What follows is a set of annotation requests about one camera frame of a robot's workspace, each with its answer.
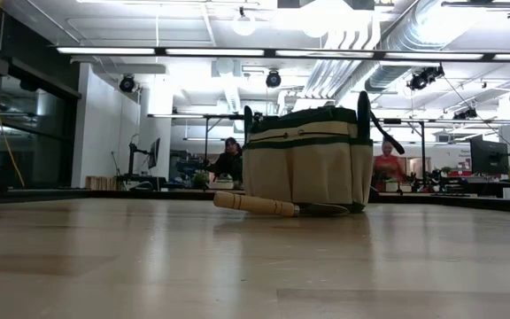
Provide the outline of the dark green pruning shears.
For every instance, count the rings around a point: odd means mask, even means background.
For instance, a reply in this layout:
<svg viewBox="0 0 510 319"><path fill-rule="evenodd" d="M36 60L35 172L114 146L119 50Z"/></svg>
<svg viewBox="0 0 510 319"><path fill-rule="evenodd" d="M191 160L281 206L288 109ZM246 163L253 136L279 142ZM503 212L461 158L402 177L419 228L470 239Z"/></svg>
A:
<svg viewBox="0 0 510 319"><path fill-rule="evenodd" d="M253 111L248 105L243 109L244 142L246 144L248 143L250 130L264 119L263 113Z"/></svg>

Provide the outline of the black overhead rig beam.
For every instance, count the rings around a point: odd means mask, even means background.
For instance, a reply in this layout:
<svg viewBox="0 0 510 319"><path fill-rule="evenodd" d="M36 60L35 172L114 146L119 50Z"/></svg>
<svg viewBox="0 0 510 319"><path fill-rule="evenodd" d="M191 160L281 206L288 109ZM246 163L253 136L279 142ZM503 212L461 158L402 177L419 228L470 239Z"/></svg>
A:
<svg viewBox="0 0 510 319"><path fill-rule="evenodd" d="M92 47L92 46L58 46L58 47ZM368 50L323 50L323 49L243 49L243 50L264 50L265 54L261 57L240 57L240 56L169 56L166 55L166 49L173 49L173 48L182 48L182 49L239 49L239 48L218 48L218 47L115 47L115 48L151 48L155 50L154 55L73 55L73 54L67 54L72 56L105 56L105 57L171 57L171 58L283 58L283 59L331 59L331 60L371 60L371 61L398 61L398 62L405 62L405 61L412 61L412 62L461 62L461 63L468 63L468 62L475 62L475 63L506 63L501 61L495 61L493 57L496 54L503 54L503 53L510 53L510 52L491 52L491 51L485 51L485 52L473 52L473 51L369 51L373 52L374 56L372 58L291 58L291 57L277 57L275 55L275 52L277 50L286 50L286 51L368 51ZM434 60L434 59L421 59L421 60L411 60L411 59L388 59L385 58L385 54L389 52L442 52L442 53L474 53L474 54L483 54L483 57L481 59L476 60Z"/></svg>

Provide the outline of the silver ventilation duct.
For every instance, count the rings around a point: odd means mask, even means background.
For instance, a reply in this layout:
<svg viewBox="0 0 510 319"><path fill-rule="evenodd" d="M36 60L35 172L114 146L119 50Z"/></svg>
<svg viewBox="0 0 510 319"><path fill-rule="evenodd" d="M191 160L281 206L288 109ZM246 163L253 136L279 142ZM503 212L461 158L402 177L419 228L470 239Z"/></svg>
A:
<svg viewBox="0 0 510 319"><path fill-rule="evenodd" d="M453 0L419 0L381 41L387 51L441 51L484 14L476 8L442 6Z"/></svg>

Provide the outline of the black ceiling spotlight cluster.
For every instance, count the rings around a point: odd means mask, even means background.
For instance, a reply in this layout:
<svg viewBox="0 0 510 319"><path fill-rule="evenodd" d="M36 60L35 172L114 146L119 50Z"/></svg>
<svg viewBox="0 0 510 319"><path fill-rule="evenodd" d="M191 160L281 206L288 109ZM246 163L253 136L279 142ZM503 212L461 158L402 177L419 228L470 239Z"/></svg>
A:
<svg viewBox="0 0 510 319"><path fill-rule="evenodd" d="M442 65L425 67L421 71L413 73L406 86L413 91L422 90L443 76L444 68Z"/></svg>
<svg viewBox="0 0 510 319"><path fill-rule="evenodd" d="M453 119L455 121L461 121L461 120L470 120L475 119L478 117L478 114L476 112L476 109L473 107L468 107L465 109L458 110L453 114Z"/></svg>

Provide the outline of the beige green gardening bag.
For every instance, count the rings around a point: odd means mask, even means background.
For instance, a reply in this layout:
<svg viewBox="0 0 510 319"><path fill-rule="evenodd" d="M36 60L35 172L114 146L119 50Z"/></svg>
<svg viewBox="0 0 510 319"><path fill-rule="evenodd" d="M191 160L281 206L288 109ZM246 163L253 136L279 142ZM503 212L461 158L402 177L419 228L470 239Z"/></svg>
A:
<svg viewBox="0 0 510 319"><path fill-rule="evenodd" d="M243 146L246 195L361 212L374 175L370 113L362 91L354 109L324 105L265 118Z"/></svg>

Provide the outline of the black background rig frame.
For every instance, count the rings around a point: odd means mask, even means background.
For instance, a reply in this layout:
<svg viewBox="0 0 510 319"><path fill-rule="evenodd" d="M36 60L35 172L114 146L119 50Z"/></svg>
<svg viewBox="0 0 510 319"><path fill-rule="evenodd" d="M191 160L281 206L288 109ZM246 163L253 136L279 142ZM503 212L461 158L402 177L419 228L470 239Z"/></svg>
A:
<svg viewBox="0 0 510 319"><path fill-rule="evenodd" d="M425 141L425 121L424 120L411 120L411 119L398 119L398 118L381 118L377 119L373 113L370 113L371 121L375 127L381 132L384 139L387 140L393 148L399 153L404 154L405 149L394 137L390 136L383 125L401 125L407 124L413 132L416 132L421 137L421 173L422 173L422 185L426 187L428 185L427 173L426 173L426 141Z"/></svg>
<svg viewBox="0 0 510 319"><path fill-rule="evenodd" d="M205 167L208 170L208 166L216 161L215 160L214 162L211 162L208 159L209 138L210 138L210 132L213 129L213 127L210 125L210 121L212 119L215 119L216 121L221 121L221 120L230 120L230 121L231 120L238 120L239 116L238 115L228 115L228 116L224 116L224 115L205 115L204 118L205 118L204 156L205 156Z"/></svg>

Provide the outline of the small green potted plant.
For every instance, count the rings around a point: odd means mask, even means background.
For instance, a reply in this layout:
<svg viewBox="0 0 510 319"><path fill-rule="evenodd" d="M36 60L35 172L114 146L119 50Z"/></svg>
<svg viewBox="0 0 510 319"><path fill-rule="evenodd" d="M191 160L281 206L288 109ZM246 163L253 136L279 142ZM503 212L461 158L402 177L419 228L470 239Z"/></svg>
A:
<svg viewBox="0 0 510 319"><path fill-rule="evenodd" d="M193 189L205 190L209 188L210 173L205 170L196 170L191 178L191 186Z"/></svg>

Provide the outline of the wide wooden-handled garden trowel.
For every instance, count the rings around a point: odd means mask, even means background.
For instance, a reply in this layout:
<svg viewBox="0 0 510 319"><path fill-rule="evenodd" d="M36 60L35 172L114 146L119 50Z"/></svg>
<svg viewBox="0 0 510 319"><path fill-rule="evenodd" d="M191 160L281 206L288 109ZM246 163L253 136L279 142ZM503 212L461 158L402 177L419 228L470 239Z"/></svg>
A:
<svg viewBox="0 0 510 319"><path fill-rule="evenodd" d="M350 212L344 206L330 204L303 204L301 206L280 200L256 198L222 191L214 194L213 203L217 207L286 218L299 217L300 215L331 216Z"/></svg>

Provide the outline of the wooden crate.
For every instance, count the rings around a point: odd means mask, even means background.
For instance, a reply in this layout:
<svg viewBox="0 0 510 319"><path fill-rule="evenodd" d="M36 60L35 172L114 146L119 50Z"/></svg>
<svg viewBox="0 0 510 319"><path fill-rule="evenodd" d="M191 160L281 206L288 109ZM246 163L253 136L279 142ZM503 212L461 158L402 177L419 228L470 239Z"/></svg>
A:
<svg viewBox="0 0 510 319"><path fill-rule="evenodd" d="M85 188L91 191L117 191L119 184L115 176L88 175L85 177Z"/></svg>

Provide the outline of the dark background desk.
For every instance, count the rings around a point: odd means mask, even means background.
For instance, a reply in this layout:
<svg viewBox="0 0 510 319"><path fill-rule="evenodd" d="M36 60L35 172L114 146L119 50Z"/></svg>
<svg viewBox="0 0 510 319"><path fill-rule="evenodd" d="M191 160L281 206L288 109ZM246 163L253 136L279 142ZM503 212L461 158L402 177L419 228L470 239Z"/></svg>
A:
<svg viewBox="0 0 510 319"><path fill-rule="evenodd" d="M483 176L440 176L429 178L434 192L445 194L475 194L477 197L503 198L510 189L510 181L493 180Z"/></svg>

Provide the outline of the person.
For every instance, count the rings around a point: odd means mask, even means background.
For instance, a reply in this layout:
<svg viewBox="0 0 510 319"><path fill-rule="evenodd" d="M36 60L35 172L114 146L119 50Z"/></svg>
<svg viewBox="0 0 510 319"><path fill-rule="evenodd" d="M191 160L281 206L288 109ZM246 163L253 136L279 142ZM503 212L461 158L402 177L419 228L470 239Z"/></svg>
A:
<svg viewBox="0 0 510 319"><path fill-rule="evenodd" d="M400 158L392 154L393 145L382 141L382 153L375 156L373 182L377 191L386 191L386 183L402 183L406 177Z"/></svg>
<svg viewBox="0 0 510 319"><path fill-rule="evenodd" d="M243 180L243 150L241 145L233 138L225 140L225 151L216 161L208 166L208 170L216 177L229 175L232 180Z"/></svg>

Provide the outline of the black computer monitor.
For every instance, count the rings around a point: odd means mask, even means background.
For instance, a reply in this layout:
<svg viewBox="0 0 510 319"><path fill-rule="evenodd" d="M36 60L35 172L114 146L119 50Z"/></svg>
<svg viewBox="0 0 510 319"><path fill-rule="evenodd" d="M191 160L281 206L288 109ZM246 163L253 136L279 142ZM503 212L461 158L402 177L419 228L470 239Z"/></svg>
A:
<svg viewBox="0 0 510 319"><path fill-rule="evenodd" d="M485 141L480 137L469 140L473 174L507 175L507 144Z"/></svg>
<svg viewBox="0 0 510 319"><path fill-rule="evenodd" d="M158 164L158 153L160 147L160 138L155 139L151 143L149 156L148 156L148 169L154 168Z"/></svg>

